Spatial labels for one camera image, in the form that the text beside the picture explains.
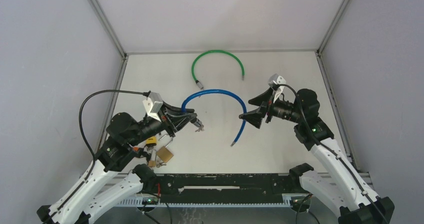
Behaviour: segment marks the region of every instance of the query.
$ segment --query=red wire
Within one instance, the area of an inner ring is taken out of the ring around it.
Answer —
[[[160,183],[157,184],[157,195],[161,196],[161,184]]]

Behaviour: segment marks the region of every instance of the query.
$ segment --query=green cable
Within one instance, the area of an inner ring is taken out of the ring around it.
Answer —
[[[194,79],[194,81],[196,82],[196,84],[197,84],[197,86],[200,88],[200,89],[203,89],[203,85],[202,85],[202,83],[200,83],[200,81],[196,78],[196,75],[195,75],[195,65],[196,65],[196,62],[201,58],[201,57],[203,57],[203,56],[205,56],[206,54],[208,54],[208,53],[224,53],[224,54],[227,54],[227,55],[229,55],[229,56],[231,56],[231,57],[233,57],[235,60],[237,60],[237,62],[240,64],[240,67],[241,67],[241,78],[242,78],[242,80],[244,80],[244,78],[245,78],[245,68],[243,67],[243,64],[242,64],[242,62],[240,61],[240,59],[239,58],[237,58],[234,54],[232,54],[232,53],[230,53],[230,52],[227,52],[227,51],[224,51],[224,50],[219,50],[219,49],[216,49],[216,50],[209,50],[209,51],[206,51],[206,52],[204,52],[204,53],[202,53],[202,54],[200,54],[194,61],[193,61],[193,64],[191,65],[191,75],[193,76],[193,79]]]

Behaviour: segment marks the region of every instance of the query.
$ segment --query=metal connector tip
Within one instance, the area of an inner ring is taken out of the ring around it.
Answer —
[[[202,125],[201,127],[199,127],[196,131],[195,131],[195,133],[196,132],[203,132],[205,129],[204,129],[204,126]]]
[[[205,88],[203,87],[202,83],[198,80],[196,80],[196,85],[199,87],[200,90],[204,90]]]

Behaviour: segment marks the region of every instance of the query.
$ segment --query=padlock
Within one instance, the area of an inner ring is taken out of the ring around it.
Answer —
[[[159,141],[164,138],[165,136],[168,136],[168,134],[163,135],[161,138],[159,138]],[[171,137],[170,141],[163,147],[161,147],[157,152],[156,155],[164,162],[167,163],[174,155],[168,150],[168,146],[172,143],[173,137]]]
[[[147,140],[146,140],[146,144],[145,144],[145,148],[147,149],[147,150],[152,150],[153,148],[155,148],[155,146],[156,146],[156,136],[153,136],[153,137],[149,137]]]
[[[153,150],[151,153],[151,160],[147,163],[147,166],[154,168],[156,166],[156,152]]]

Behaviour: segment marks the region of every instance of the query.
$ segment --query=blue cable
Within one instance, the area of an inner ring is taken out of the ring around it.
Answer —
[[[182,111],[183,112],[186,111],[186,109],[185,109],[186,108],[186,105],[188,104],[188,102],[190,102],[190,100],[192,100],[192,99],[194,99],[196,97],[199,97],[199,96],[202,96],[202,95],[205,95],[205,94],[211,94],[211,93],[225,94],[225,95],[228,95],[230,97],[233,97],[233,98],[235,98],[241,104],[241,107],[243,108],[243,113],[246,113],[248,111],[246,109],[245,103],[243,102],[243,100],[240,97],[238,97],[234,93],[231,93],[230,91],[226,91],[226,90],[223,90],[223,89],[207,89],[207,90],[202,90],[200,92],[197,92],[197,93],[194,93],[194,94],[190,95],[182,103],[182,106],[181,106]],[[243,120],[243,122],[241,124],[241,127],[240,127],[240,130],[237,133],[237,136],[235,137],[233,143],[231,143],[231,146],[234,146],[234,144],[236,144],[236,142],[239,140],[240,136],[242,135],[243,129],[245,128],[245,125],[246,125],[246,121]]]

